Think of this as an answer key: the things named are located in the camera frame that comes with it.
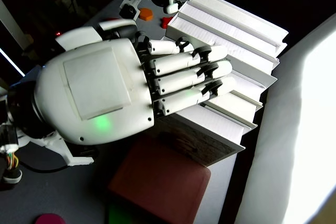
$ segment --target orange block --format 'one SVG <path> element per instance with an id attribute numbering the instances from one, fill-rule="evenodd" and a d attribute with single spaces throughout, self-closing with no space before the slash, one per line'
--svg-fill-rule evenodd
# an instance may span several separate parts
<path id="1" fill-rule="evenodd" d="M 141 18 L 144 21 L 150 21 L 153 19 L 153 12 L 152 10 L 148 8 L 141 8 L 140 9 L 140 15 L 139 18 Z"/>

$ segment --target red circular object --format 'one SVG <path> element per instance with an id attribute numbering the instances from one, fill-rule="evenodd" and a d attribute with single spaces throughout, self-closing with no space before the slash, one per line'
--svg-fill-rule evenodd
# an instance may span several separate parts
<path id="1" fill-rule="evenodd" d="M 38 217 L 35 224 L 66 224 L 66 223 L 59 215 L 46 214 Z"/>

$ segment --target gray table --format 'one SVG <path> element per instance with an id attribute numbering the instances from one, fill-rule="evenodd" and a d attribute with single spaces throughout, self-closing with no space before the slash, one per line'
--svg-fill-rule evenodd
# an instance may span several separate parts
<path id="1" fill-rule="evenodd" d="M 119 17 L 121 2 L 114 0 L 86 25 L 96 26 L 104 18 Z M 150 0 L 143 0 L 139 7 L 152 9 L 154 19 L 150 22 L 138 20 L 138 29 L 154 39 L 164 36 L 160 19 L 169 15 Z M 39 215 L 50 212 L 62 216 L 67 224 L 105 223 L 108 201 L 105 186 L 132 141 L 127 138 L 98 146 L 101 153 L 95 163 L 88 166 L 70 167 L 53 174 L 37 174 L 22 167 L 23 178 L 16 188 L 0 192 L 0 223 L 31 224 Z M 60 156 L 32 143 L 20 149 L 17 155 L 35 168 L 51 169 L 64 165 Z M 235 159 L 236 155 L 233 155 L 209 167 L 212 176 L 195 223 L 218 223 Z"/>

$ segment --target bright light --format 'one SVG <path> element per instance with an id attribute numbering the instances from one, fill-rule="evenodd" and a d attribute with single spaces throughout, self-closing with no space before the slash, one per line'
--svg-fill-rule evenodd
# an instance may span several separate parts
<path id="1" fill-rule="evenodd" d="M 23 77 L 25 76 L 25 74 L 18 68 L 17 65 L 15 65 L 15 63 L 10 59 L 10 57 L 8 57 L 8 55 L 1 48 L 0 53 L 6 58 L 6 60 L 8 60 L 8 62 L 16 69 L 16 71 L 18 71 Z"/>
<path id="2" fill-rule="evenodd" d="M 335 41 L 336 32 L 310 51 L 304 62 L 300 125 L 284 223 L 306 223 L 336 185 Z"/>

